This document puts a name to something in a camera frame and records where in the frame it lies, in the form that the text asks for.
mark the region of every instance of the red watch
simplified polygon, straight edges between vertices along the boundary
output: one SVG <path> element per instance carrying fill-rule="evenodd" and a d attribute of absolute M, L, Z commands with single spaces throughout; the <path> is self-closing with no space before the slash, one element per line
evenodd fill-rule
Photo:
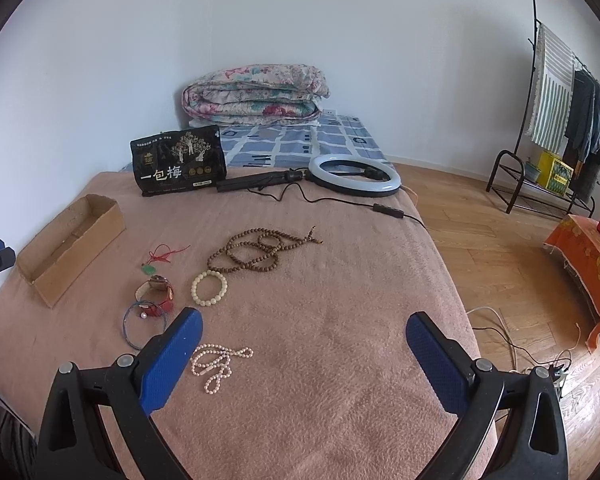
<path fill-rule="evenodd" d="M 161 303 L 154 301 L 163 311 L 170 312 L 173 310 L 173 287 L 169 280 L 157 274 L 152 276 L 149 280 L 144 282 L 138 290 L 136 290 L 136 301 L 142 301 L 142 297 L 150 290 L 164 291 L 166 297 Z M 140 306 L 148 316 L 160 316 L 160 309 L 156 308 L 155 305 L 146 304 Z"/>

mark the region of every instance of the green and white striped cloth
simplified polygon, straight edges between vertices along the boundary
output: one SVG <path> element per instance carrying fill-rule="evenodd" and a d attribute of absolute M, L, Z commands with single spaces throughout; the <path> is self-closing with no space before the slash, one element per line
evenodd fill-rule
<path fill-rule="evenodd" d="M 573 74 L 573 52 L 541 23 L 536 41 L 533 107 L 525 133 L 538 146 L 556 154 L 569 120 Z"/>

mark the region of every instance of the orange floral cloth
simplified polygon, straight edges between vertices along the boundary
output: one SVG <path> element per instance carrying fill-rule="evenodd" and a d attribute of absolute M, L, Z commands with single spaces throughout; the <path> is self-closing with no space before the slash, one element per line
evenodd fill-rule
<path fill-rule="evenodd" d="M 568 215 L 544 242 L 560 249 L 568 263 L 576 270 L 587 289 L 593 306 L 600 316 L 600 233 L 598 222 L 583 216 Z M 600 322 L 592 330 L 587 345 L 598 345 Z"/>

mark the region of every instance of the black metal rack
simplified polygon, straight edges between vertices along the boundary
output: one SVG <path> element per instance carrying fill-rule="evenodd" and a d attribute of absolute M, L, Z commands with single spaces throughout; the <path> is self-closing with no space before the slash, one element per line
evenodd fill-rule
<path fill-rule="evenodd" d="M 568 190 L 567 193 L 565 193 L 565 195 L 560 195 L 553 191 L 549 191 L 548 189 L 545 189 L 544 187 L 536 184 L 534 181 L 528 179 L 525 176 L 525 163 L 518 156 L 520 140 L 522 139 L 522 133 L 524 132 L 524 129 L 525 129 L 526 115 L 529 110 L 529 101 L 531 99 L 531 89 L 532 89 L 533 82 L 534 82 L 534 72 L 536 71 L 536 43 L 538 42 L 538 25 L 541 23 L 542 22 L 540 20 L 538 20 L 538 13 L 536 11 L 536 0 L 534 0 L 534 40 L 533 41 L 529 40 L 529 43 L 531 43 L 531 46 L 533 48 L 534 54 L 533 54 L 533 60 L 531 62 L 531 77 L 529 78 L 529 89 L 526 94 L 525 113 L 522 117 L 522 124 L 520 125 L 520 132 L 518 133 L 518 140 L 516 141 L 515 149 L 513 150 L 513 152 L 510 150 L 502 150 L 496 157 L 495 162 L 493 163 L 493 171 L 491 171 L 491 177 L 489 179 L 489 183 L 487 184 L 487 192 L 489 192 L 491 189 L 493 189 L 493 191 L 496 193 L 496 195 L 498 197 L 500 197 L 500 199 L 505 204 L 507 204 L 507 209 L 506 209 L 507 214 L 511 213 L 511 210 L 514 207 L 517 207 L 519 209 L 535 211 L 535 212 L 543 214 L 543 215 L 561 219 L 564 217 L 564 215 L 571 213 L 571 210 L 573 209 L 573 207 L 576 206 L 576 207 L 584 209 L 586 212 L 588 212 L 589 218 L 591 218 L 593 216 L 593 212 L 596 209 L 596 201 L 593 199 L 593 197 L 590 197 L 591 206 L 589 206 L 589 202 L 584 202 L 583 200 L 579 199 L 576 196 L 576 193 L 573 191 Z M 591 75 L 593 77 L 593 74 L 591 74 L 591 72 L 587 68 L 587 66 L 583 62 L 581 62 L 581 60 L 576 55 L 574 55 L 574 58 L 580 64 L 582 69 L 586 70 L 587 73 L 589 73 L 589 75 Z M 505 164 L 501 163 L 502 157 L 504 155 L 509 155 L 511 158 L 513 158 L 520 165 L 520 169 L 516 170 L 515 168 L 511 168 L 510 166 L 506 166 Z M 493 181 L 496 177 L 496 174 L 498 173 L 498 170 L 503 170 L 511 178 L 513 178 L 515 181 L 517 181 L 517 184 L 516 184 L 516 187 L 514 190 L 510 190 L 505 187 L 493 185 Z M 536 191 L 540 191 L 542 193 L 548 194 L 554 200 L 557 200 L 558 202 L 564 202 L 566 204 L 566 208 L 560 207 L 560 205 L 557 205 L 556 203 L 546 202 L 545 200 L 542 200 L 540 198 L 536 198 L 536 197 L 529 196 L 526 194 L 520 194 L 520 191 L 522 190 L 523 186 L 527 186 Z M 510 194 L 511 198 L 509 200 L 507 200 L 506 197 L 503 196 L 503 193 Z M 516 201 L 519 198 L 524 199 L 528 205 L 525 206 L 525 205 L 517 204 Z M 544 206 L 544 209 L 533 208 L 529 202 L 534 202 L 534 203 L 540 204 L 540 205 Z"/>

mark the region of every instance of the blue bangle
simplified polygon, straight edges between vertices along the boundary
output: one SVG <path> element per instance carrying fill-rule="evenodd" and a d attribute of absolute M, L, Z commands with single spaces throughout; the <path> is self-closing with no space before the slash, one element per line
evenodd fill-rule
<path fill-rule="evenodd" d="M 159 304 L 154 303 L 153 301 L 149 301 L 149 300 L 136 301 L 135 303 L 133 303 L 126 310 L 125 317 L 122 318 L 122 335 L 124 336 L 126 343 L 129 346 L 131 346 L 131 348 L 133 348 L 134 350 L 141 351 L 142 347 L 141 346 L 136 346 L 131 341 L 129 341 L 128 335 L 126 334 L 126 318 L 129 316 L 129 313 L 131 313 L 131 311 L 136 306 L 140 306 L 140 307 L 142 307 L 142 306 L 154 306 L 160 312 L 160 316 L 162 317 L 162 322 L 163 322 L 163 327 L 162 327 L 162 333 L 163 334 L 164 334 L 164 331 L 167 330 L 167 314 L 165 313 L 165 311 L 162 309 L 162 307 Z"/>

